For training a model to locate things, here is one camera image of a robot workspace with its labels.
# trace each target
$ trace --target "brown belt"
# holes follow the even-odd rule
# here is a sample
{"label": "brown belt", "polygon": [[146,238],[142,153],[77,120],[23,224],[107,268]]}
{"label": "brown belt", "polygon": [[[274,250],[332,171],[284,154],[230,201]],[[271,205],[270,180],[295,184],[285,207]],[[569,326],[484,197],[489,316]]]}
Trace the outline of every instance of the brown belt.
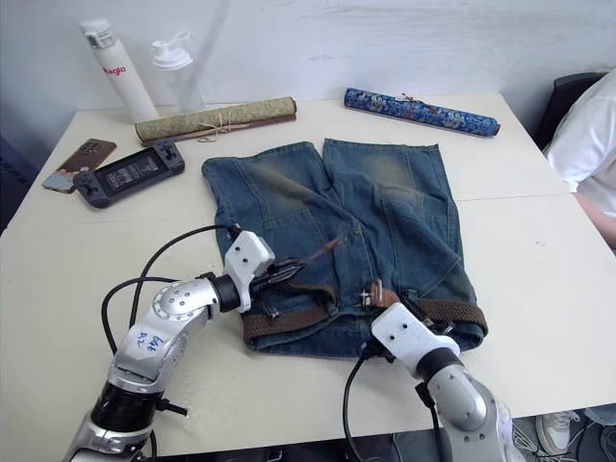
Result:
{"label": "brown belt", "polygon": [[[418,308],[435,322],[473,322],[478,324],[487,335],[488,324],[481,309],[473,303],[455,300],[433,300],[419,298]],[[265,314],[247,314],[244,319],[244,341],[285,332],[294,332],[310,327],[329,318],[329,313],[322,304],[310,310],[297,313],[283,313],[276,318]]]}

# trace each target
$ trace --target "white wall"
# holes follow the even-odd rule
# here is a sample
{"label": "white wall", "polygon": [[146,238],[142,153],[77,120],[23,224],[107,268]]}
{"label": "white wall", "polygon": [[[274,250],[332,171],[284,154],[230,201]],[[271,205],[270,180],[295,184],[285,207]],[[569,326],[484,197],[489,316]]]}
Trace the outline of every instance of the white wall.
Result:
{"label": "white wall", "polygon": [[[0,130],[40,166],[77,109],[120,105],[77,22],[110,19],[157,103],[148,43],[203,39],[214,0],[0,0]],[[556,77],[616,65],[614,0],[231,0],[210,102],[502,92],[532,129]]]}

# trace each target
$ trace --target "white water bottle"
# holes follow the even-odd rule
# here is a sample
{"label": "white water bottle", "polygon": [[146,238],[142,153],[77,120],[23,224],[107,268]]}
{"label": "white water bottle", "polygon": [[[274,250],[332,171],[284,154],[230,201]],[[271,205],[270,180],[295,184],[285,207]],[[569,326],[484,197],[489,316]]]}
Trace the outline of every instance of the white water bottle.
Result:
{"label": "white water bottle", "polygon": [[152,43],[152,63],[163,71],[177,110],[184,114],[201,111],[204,106],[198,76],[194,71],[194,60],[180,45],[189,36],[188,32],[180,32],[171,41],[156,40]]}
{"label": "white water bottle", "polygon": [[103,67],[115,91],[135,123],[159,118],[158,111],[129,58],[124,45],[111,32],[107,19],[89,19],[79,23],[94,56]]}

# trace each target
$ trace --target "denim shorts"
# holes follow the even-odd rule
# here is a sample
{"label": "denim shorts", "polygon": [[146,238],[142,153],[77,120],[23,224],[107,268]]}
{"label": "denim shorts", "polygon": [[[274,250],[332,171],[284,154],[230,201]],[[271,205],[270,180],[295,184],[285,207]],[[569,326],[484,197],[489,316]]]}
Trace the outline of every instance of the denim shorts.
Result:
{"label": "denim shorts", "polygon": [[[211,159],[202,171],[218,205],[216,223],[237,222],[254,231],[276,259],[304,258],[338,240],[297,274],[295,290],[267,291],[243,314],[244,340],[251,349],[357,356],[382,312],[362,303],[377,278],[411,302],[475,305],[457,208],[437,145],[325,140],[321,158],[305,141],[249,158]],[[223,231],[217,238],[224,255],[231,240]],[[316,307],[322,316],[315,318]],[[266,327],[263,335],[259,329],[247,335],[247,321],[257,319],[268,320],[259,324]],[[303,320],[301,327],[294,322],[286,328],[289,319]],[[449,332],[462,349],[477,347],[485,334],[466,321]]]}

